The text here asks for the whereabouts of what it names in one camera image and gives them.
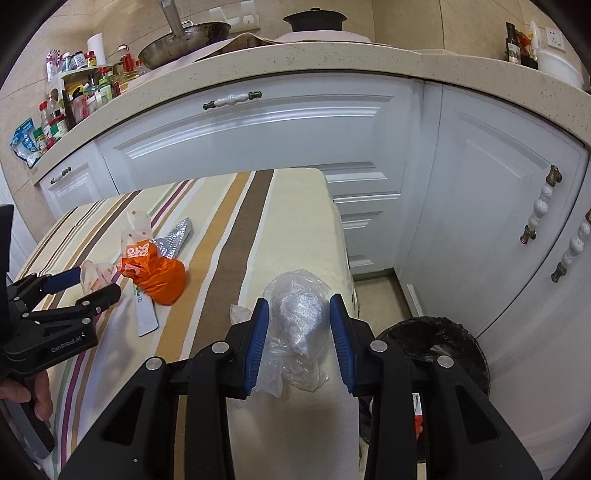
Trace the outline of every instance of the metal screw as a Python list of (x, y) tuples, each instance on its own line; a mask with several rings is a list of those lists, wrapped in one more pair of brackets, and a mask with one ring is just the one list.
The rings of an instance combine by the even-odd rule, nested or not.
[(453, 358), (447, 355), (438, 356), (437, 363), (443, 368), (451, 368), (453, 367)]
[(145, 365), (148, 370), (157, 370), (162, 366), (162, 359), (153, 356), (152, 358), (148, 358)]
[(226, 353), (230, 346), (226, 342), (216, 342), (212, 345), (213, 353)]
[(369, 347), (374, 352), (385, 352), (386, 350), (388, 350), (388, 344), (383, 340), (374, 340), (369, 344)]

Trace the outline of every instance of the wall outlet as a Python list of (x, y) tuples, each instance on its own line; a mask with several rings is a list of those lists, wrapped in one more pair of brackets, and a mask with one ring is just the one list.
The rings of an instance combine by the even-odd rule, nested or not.
[(546, 28), (546, 36), (548, 38), (548, 46), (554, 47), (562, 51), (566, 51), (564, 48), (564, 37), (560, 30), (552, 30), (551, 28)]

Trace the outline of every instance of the black pot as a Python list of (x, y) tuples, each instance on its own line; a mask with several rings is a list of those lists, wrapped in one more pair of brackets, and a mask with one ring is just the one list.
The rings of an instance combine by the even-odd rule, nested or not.
[(343, 22), (347, 17), (331, 10), (312, 8), (309, 11), (288, 15), (283, 19), (291, 25), (294, 32), (310, 30), (343, 30)]

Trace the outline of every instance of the drawer handle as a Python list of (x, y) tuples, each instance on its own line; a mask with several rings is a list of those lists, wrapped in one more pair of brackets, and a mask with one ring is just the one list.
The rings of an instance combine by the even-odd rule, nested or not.
[(550, 276), (554, 283), (558, 283), (560, 277), (566, 275), (567, 267), (570, 266), (576, 256), (581, 254), (583, 248), (585, 247), (585, 240), (587, 240), (590, 233), (591, 210), (585, 214), (585, 221), (581, 223), (575, 236), (570, 239), (569, 247), (567, 248), (566, 252), (564, 252), (564, 255), (562, 256), (562, 259), (560, 259), (560, 262), (558, 262), (558, 265), (556, 265), (556, 270)]
[(51, 182), (49, 182), (50, 185), (56, 184), (57, 182), (59, 182), (63, 177), (65, 177), (66, 175), (68, 175), (68, 173), (70, 173), (72, 171), (72, 167), (68, 167), (65, 170), (61, 171), (61, 176), (57, 176), (57, 178), (55, 179), (51, 179)]
[(203, 110), (209, 110), (224, 105), (236, 105), (238, 102), (246, 102), (247, 100), (254, 100), (255, 98), (262, 98), (262, 92), (248, 92), (240, 93), (238, 95), (228, 95), (224, 98), (218, 98), (211, 102), (203, 104)]
[(519, 240), (522, 244), (527, 245), (527, 242), (531, 240), (535, 240), (537, 234), (535, 233), (535, 229), (540, 224), (540, 220), (548, 213), (548, 202), (552, 198), (552, 194), (554, 192), (554, 187), (556, 187), (557, 183), (562, 181), (562, 174), (556, 165), (550, 166), (550, 173), (546, 177), (546, 183), (542, 187), (540, 192), (540, 196), (534, 202), (534, 211), (531, 214), (530, 218), (527, 220), (527, 225), (523, 229), (523, 235), (520, 236)]

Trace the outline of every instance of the human hand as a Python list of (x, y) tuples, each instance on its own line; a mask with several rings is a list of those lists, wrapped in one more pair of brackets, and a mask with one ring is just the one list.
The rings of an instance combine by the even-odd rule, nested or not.
[[(31, 393), (20, 383), (10, 378), (0, 378), (0, 400), (10, 400), (14, 403), (30, 401)], [(47, 372), (41, 372), (35, 377), (35, 415), (39, 420), (49, 420), (53, 413), (53, 402), (49, 390)]]

